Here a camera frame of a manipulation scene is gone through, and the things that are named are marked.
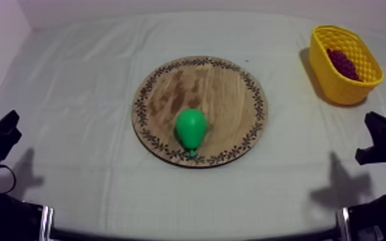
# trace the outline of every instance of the wooden plate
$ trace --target wooden plate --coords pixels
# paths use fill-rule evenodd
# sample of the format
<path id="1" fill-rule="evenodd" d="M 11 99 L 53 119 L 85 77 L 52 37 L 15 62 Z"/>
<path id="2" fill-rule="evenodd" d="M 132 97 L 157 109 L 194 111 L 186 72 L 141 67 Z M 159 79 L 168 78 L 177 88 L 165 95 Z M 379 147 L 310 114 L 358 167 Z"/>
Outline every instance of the wooden plate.
<path id="1" fill-rule="evenodd" d="M 208 129 L 197 155 L 189 158 L 174 135 L 176 117 L 201 110 Z M 187 57 L 166 63 L 139 86 L 131 121 L 154 155 L 183 167 L 215 167 L 236 160 L 259 140 L 267 101 L 258 81 L 238 65 L 215 57 Z"/>

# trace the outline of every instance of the yellow basket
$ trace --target yellow basket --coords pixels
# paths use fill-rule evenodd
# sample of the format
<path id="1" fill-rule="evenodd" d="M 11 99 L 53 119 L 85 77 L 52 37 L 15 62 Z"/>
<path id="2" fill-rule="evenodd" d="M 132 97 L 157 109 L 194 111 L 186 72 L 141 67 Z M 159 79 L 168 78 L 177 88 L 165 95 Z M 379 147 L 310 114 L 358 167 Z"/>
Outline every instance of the yellow basket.
<path id="1" fill-rule="evenodd" d="M 336 70 L 326 49 L 342 51 L 355 65 L 361 81 Z M 383 81 L 383 71 L 358 35 L 346 29 L 323 25 L 313 29 L 310 63 L 327 98 L 338 104 L 356 104 Z"/>

